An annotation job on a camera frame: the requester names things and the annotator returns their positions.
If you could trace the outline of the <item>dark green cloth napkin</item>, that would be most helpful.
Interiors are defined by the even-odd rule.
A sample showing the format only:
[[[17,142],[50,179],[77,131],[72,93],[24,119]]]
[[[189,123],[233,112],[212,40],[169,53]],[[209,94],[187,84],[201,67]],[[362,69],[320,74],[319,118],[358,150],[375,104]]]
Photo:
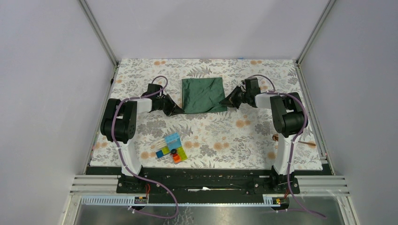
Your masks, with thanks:
[[[185,114],[225,112],[227,107],[220,104],[225,98],[221,77],[182,80],[182,106]]]

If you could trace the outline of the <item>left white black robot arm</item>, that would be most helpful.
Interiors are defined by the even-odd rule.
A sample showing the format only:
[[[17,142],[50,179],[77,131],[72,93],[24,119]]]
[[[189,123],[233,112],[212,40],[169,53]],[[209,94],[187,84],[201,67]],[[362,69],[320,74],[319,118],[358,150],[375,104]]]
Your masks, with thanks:
[[[139,176],[142,164],[132,141],[139,114],[163,111],[166,116],[174,116],[184,113],[170,95],[164,93],[164,89],[159,84],[150,83],[146,92],[139,97],[124,100],[110,98],[102,116],[100,132],[108,141],[116,144],[122,174],[131,176],[127,185],[135,193],[143,191],[148,181]]]

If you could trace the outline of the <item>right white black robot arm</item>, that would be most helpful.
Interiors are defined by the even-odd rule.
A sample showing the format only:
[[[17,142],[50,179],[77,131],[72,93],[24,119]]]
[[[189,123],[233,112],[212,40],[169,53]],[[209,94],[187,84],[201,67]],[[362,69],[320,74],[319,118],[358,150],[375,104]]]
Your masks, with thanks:
[[[242,81],[219,103],[239,108],[248,104],[254,108],[271,110],[274,129],[278,134],[276,159],[271,168],[269,187],[275,193],[283,192],[294,180],[294,153],[296,143],[308,125],[308,115],[297,92],[281,93],[275,89],[261,92],[258,78],[252,75]]]

